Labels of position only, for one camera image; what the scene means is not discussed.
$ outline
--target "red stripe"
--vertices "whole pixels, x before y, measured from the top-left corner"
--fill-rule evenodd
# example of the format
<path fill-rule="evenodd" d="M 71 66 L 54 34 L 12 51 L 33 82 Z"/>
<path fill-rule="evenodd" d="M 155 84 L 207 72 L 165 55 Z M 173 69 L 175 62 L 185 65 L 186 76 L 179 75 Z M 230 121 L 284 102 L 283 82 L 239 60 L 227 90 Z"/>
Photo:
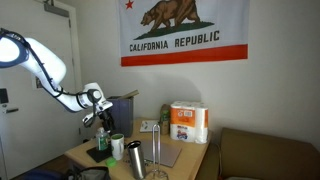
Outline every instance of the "red stripe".
<path fill-rule="evenodd" d="M 142 66 L 156 64 L 176 64 L 189 62 L 209 62 L 239 60 L 248 58 L 248 45 L 224 46 L 187 52 L 128 56 L 121 58 L 121 66 Z"/>

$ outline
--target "bottle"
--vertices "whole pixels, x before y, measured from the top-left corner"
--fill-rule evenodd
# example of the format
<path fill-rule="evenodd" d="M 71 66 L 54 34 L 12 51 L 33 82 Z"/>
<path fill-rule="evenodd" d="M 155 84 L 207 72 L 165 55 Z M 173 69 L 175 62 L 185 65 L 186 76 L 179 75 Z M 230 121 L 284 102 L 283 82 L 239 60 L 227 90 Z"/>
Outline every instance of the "bottle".
<path fill-rule="evenodd" d="M 170 114 L 168 110 L 163 110 L 160 115 L 160 133 L 165 135 L 169 133 Z"/>
<path fill-rule="evenodd" d="M 96 141 L 98 151 L 103 151 L 108 148 L 108 133 L 104 131 L 103 127 L 98 129 L 98 132 L 96 133 Z"/>

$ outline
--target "paper towel roll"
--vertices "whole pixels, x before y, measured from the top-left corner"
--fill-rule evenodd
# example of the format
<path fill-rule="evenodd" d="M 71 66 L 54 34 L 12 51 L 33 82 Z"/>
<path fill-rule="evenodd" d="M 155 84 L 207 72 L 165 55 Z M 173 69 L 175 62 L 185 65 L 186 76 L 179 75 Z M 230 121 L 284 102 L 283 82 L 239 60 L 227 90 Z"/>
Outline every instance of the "paper towel roll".
<path fill-rule="evenodd" d="M 197 108 L 196 109 L 196 122 L 195 122 L 195 143 L 203 144 L 207 142 L 208 136 L 208 109 L 207 108 Z"/>

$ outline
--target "mug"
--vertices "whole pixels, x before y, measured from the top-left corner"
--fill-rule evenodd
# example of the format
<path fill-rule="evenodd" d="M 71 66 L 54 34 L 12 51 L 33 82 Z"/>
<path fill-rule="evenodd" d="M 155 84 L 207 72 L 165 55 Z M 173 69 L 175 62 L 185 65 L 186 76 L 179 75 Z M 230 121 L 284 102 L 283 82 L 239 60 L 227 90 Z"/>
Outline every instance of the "mug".
<path fill-rule="evenodd" d="M 116 160 L 120 160 L 123 157 L 124 150 L 124 135 L 114 134 L 111 136 L 112 156 Z"/>

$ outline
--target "grizzly bear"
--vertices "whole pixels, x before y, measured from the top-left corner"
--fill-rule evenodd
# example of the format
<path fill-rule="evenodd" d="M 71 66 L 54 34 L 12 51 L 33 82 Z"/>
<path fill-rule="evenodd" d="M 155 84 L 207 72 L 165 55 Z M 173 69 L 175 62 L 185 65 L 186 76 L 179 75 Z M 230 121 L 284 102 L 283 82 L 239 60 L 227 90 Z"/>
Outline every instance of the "grizzly bear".
<path fill-rule="evenodd" d="M 200 22 L 195 1 L 193 0 L 187 8 L 185 8 L 183 1 L 185 0 L 158 2 L 153 8 L 144 14 L 141 24 L 143 26 L 149 25 L 149 23 L 154 20 L 153 27 L 150 30 L 152 32 L 156 30 L 161 23 L 163 23 L 166 28 L 170 28 L 170 19 L 172 18 L 175 18 L 175 27 L 178 27 L 185 18 L 194 20 L 196 23 Z"/>

